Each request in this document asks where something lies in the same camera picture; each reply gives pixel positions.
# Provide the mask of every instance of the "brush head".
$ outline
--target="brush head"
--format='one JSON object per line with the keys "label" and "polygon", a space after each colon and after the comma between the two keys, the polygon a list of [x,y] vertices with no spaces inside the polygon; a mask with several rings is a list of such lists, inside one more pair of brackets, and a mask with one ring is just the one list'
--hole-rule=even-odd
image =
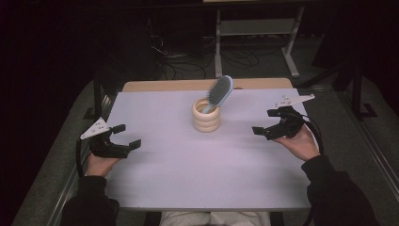
{"label": "brush head", "polygon": [[223,75],[217,79],[208,92],[211,105],[221,105],[232,91],[233,82],[230,76]]}

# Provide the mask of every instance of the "brush handle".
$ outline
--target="brush handle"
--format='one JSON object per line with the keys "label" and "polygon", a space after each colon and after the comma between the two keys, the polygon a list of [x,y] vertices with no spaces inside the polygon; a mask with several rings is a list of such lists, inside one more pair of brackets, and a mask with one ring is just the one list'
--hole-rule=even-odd
{"label": "brush handle", "polygon": [[213,105],[208,104],[207,106],[205,106],[205,108],[203,108],[203,110],[200,112],[202,114],[208,114],[208,112],[211,110]]}

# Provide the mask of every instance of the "person's right arm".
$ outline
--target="person's right arm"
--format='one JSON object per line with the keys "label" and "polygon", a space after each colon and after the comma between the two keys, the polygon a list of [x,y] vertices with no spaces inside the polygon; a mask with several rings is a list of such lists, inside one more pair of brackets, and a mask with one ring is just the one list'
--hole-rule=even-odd
{"label": "person's right arm", "polygon": [[363,192],[347,172],[336,171],[327,156],[319,154],[306,126],[293,138],[281,137],[275,141],[305,161],[302,169],[311,181],[308,199],[314,208],[315,226],[379,225]]}

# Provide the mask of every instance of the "hand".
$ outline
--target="hand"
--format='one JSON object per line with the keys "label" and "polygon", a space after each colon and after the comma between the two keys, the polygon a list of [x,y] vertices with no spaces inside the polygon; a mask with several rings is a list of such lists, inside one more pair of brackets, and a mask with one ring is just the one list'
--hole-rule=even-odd
{"label": "hand", "polygon": [[308,130],[306,125],[303,125],[295,137],[287,138],[280,137],[274,139],[277,143],[282,144],[297,158],[308,161],[311,158],[320,155],[319,150],[313,140],[311,131]]}
{"label": "hand", "polygon": [[102,158],[91,153],[88,156],[88,171],[87,176],[102,176],[108,175],[112,167],[119,162],[119,158]]}

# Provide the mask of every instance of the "beige pants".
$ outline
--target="beige pants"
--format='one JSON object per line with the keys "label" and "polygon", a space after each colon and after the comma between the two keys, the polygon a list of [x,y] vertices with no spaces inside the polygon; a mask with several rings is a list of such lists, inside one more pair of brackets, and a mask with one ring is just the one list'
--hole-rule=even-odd
{"label": "beige pants", "polygon": [[163,212],[160,226],[270,226],[268,212]]}

